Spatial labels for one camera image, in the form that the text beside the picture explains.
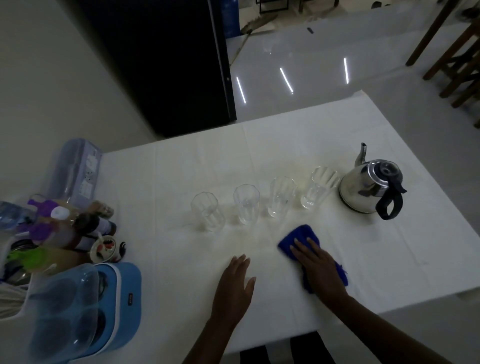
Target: drinking glass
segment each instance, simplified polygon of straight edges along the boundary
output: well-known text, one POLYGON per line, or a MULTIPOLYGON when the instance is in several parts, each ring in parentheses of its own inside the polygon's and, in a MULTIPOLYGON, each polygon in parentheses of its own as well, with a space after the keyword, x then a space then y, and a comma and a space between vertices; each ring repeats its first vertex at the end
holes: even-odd
POLYGON ((202 192, 193 198, 190 206, 195 217, 205 224, 207 230, 219 231, 225 225, 225 216, 214 194, 202 192))
POLYGON ((238 186, 233 193, 233 201, 239 211, 239 220, 242 224, 249 225, 258 219, 260 210, 260 192, 251 184, 238 186))
POLYGON ((304 208, 311 210, 320 205, 328 194, 340 182, 338 172, 328 167, 317 167, 313 170, 305 193, 300 198, 304 208))
POLYGON ((268 201, 268 213, 273 218, 279 218, 288 212, 297 184, 290 177, 276 177, 270 183, 270 200, 268 201))

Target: kettle spout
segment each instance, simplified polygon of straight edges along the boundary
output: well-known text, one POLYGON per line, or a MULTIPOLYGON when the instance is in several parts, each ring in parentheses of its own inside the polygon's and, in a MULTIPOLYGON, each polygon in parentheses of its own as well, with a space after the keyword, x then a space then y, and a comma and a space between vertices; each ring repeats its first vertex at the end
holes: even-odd
POLYGON ((361 144, 360 154, 355 160, 355 167, 365 164, 365 156, 367 155, 367 145, 365 143, 361 144))

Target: blue microfiber towel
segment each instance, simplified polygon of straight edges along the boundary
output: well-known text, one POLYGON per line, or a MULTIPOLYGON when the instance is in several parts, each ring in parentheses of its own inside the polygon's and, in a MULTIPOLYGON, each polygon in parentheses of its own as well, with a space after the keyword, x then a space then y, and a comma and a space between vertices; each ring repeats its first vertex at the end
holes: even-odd
MULTIPOLYGON (((297 260, 297 258, 293 255, 292 251, 290 250, 290 246, 293 245, 296 247, 295 243, 293 240, 297 238, 297 240, 305 245, 307 248, 309 248, 311 251, 313 251, 312 247, 310 246, 310 243, 307 241, 307 238, 312 239, 318 246, 320 246, 320 242, 313 232, 312 228, 309 225, 300 225, 296 229, 292 230, 285 238, 282 239, 281 242, 278 243, 278 247, 292 260, 297 260)), ((338 273, 338 276, 342 280, 343 284, 348 286, 348 279, 346 272, 343 270, 343 267, 335 262, 335 267, 336 271, 338 273)), ((308 291, 308 293, 312 294, 313 290, 310 287, 310 283, 308 282, 307 278, 307 271, 305 267, 302 266, 302 272, 303 272, 303 287, 308 291)))

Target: water bottle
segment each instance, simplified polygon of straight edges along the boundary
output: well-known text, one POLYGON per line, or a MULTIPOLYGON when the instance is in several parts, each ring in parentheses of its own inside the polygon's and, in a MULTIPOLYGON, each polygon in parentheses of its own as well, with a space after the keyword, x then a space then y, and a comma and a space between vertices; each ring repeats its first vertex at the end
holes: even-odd
POLYGON ((0 201, 0 230, 15 231, 20 224, 33 224, 35 212, 27 208, 0 201))

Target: green cap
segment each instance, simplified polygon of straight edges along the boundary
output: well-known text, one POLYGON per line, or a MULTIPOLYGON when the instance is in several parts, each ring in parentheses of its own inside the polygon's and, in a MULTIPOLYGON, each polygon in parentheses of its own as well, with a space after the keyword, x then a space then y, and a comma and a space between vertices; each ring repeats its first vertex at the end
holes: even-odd
POLYGON ((10 252, 7 261, 19 260, 25 270, 37 269, 44 265, 47 254, 47 250, 44 247, 39 246, 35 249, 10 252))

